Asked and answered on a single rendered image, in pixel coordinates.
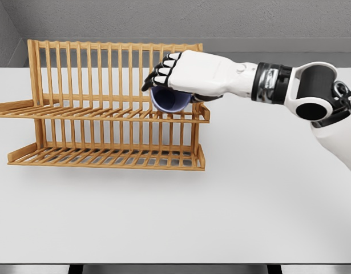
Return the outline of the wooden two-tier dish rack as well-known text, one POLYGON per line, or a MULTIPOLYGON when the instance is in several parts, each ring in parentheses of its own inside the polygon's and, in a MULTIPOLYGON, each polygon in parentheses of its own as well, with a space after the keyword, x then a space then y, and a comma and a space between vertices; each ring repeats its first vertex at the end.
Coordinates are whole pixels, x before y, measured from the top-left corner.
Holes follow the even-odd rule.
POLYGON ((202 171, 202 103, 166 114, 143 92, 166 54, 202 44, 28 40, 32 97, 0 103, 0 118, 34 120, 35 141, 10 165, 202 171))

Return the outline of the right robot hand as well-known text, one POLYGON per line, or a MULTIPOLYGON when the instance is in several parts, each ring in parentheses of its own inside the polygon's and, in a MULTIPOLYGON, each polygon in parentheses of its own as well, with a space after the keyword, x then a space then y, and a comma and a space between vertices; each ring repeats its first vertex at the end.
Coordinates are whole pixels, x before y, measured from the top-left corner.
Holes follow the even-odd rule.
POLYGON ((231 60, 213 54, 170 53, 146 77, 142 91, 162 86, 192 94, 195 102, 216 100, 226 92, 226 74, 232 66, 231 60))

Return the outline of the blue cup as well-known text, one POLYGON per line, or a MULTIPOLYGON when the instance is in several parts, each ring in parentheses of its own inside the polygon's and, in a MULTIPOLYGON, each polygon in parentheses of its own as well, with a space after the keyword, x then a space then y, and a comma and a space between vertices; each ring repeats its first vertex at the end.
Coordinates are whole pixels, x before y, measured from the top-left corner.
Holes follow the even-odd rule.
POLYGON ((150 90, 153 105, 162 112, 176 113, 185 109, 191 101, 192 94, 168 87, 155 86, 150 90))

